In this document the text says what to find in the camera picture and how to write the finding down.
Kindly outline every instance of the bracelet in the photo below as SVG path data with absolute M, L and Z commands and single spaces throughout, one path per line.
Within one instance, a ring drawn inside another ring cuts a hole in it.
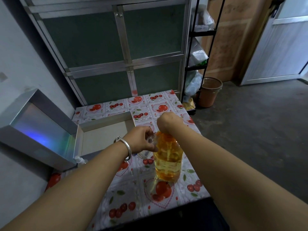
M 128 150 L 128 157 L 126 157 L 124 161 L 125 161 L 125 162 L 129 161 L 130 158 L 132 157 L 132 150 L 131 150 L 131 147 L 130 147 L 130 146 L 128 145 L 128 143 L 127 143 L 124 139 L 122 139 L 120 136 L 116 137 L 115 140 L 113 141 L 113 143 L 115 143 L 117 140 L 122 141 L 122 142 L 125 144 L 125 146 L 127 147 L 127 150 Z

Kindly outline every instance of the tablecloth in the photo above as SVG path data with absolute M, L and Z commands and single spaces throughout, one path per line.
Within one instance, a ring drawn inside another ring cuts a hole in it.
M 81 124 L 127 111 L 132 112 L 136 126 L 149 126 L 153 132 L 158 131 L 156 120 L 162 113 L 174 112 L 184 124 L 200 134 L 172 90 L 79 107 L 72 120 Z M 119 168 L 87 230 L 105 229 L 210 197 L 200 181 L 197 182 L 198 176 L 185 153 L 176 183 L 156 177 L 152 155 L 149 154 L 147 160 L 135 155 L 128 165 Z M 62 173 L 61 177 L 74 170 Z M 162 201 L 161 197 L 157 199 L 155 196 L 160 189 L 166 191 Z

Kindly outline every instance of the gray floor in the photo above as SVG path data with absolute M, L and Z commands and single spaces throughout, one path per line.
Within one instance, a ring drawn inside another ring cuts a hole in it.
M 225 82 L 192 119 L 203 136 L 308 203 L 308 85 Z

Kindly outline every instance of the brown bucket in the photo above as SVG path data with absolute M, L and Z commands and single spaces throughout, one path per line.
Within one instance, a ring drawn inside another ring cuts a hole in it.
M 211 107 L 221 88 L 222 81 L 213 77 L 205 77 L 201 87 L 198 105 L 204 108 Z

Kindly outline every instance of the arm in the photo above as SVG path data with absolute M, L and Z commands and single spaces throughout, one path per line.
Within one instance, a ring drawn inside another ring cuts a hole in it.
M 308 205 L 225 149 L 183 124 L 173 113 L 160 131 L 180 144 L 226 221 L 235 230 L 304 230 Z
M 146 138 L 149 127 L 135 127 L 123 139 L 132 153 L 154 151 Z M 37 201 L 1 230 L 85 230 L 95 215 L 128 150 L 116 142 L 83 167 L 46 191 Z

